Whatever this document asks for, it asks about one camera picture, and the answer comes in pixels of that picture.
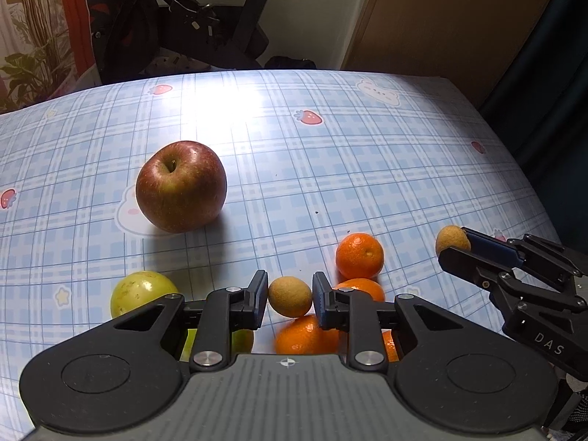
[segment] metal screw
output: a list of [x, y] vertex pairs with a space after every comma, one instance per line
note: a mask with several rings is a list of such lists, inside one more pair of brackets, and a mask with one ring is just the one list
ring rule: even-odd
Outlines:
[[194, 355], [194, 363], [200, 366], [214, 366], [222, 361], [222, 355], [218, 352], [199, 352]]
[[372, 350], [366, 350], [355, 355], [355, 361], [365, 366], [379, 365], [384, 361], [384, 355]]

